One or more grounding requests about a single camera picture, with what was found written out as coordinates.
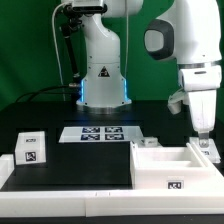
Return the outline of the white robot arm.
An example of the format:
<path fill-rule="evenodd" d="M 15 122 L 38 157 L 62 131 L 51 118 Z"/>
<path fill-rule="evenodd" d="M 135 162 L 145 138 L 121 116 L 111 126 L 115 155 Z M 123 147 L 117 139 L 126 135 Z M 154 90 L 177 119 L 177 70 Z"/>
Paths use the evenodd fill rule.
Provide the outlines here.
<path fill-rule="evenodd" d="M 84 32 L 87 74 L 77 104 L 93 110 L 115 109 L 130 100 L 119 70 L 119 37 L 102 24 L 104 17 L 123 17 L 140 11 L 144 0 L 61 0 L 64 14 Z M 216 0 L 174 0 L 144 32 L 144 46 L 153 59 L 174 59 L 180 90 L 168 107 L 174 114 L 182 104 L 190 109 L 199 145 L 210 145 L 214 129 L 217 89 L 221 84 L 220 15 Z"/>

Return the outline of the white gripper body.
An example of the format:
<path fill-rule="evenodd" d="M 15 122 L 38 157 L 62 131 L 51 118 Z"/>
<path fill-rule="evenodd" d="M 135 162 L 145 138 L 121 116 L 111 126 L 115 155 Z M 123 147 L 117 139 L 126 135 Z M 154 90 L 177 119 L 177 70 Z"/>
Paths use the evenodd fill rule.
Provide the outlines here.
<path fill-rule="evenodd" d="M 214 129 L 216 115 L 216 91 L 195 91 L 188 93 L 193 129 L 207 133 Z"/>

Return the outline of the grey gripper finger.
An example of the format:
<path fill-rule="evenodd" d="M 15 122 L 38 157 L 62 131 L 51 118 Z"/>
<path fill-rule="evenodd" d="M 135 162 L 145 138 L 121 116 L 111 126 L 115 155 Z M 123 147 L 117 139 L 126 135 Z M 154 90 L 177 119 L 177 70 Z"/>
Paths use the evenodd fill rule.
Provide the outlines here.
<path fill-rule="evenodd" d="M 199 133 L 199 145 L 201 148 L 207 148 L 209 146 L 209 133 Z"/>

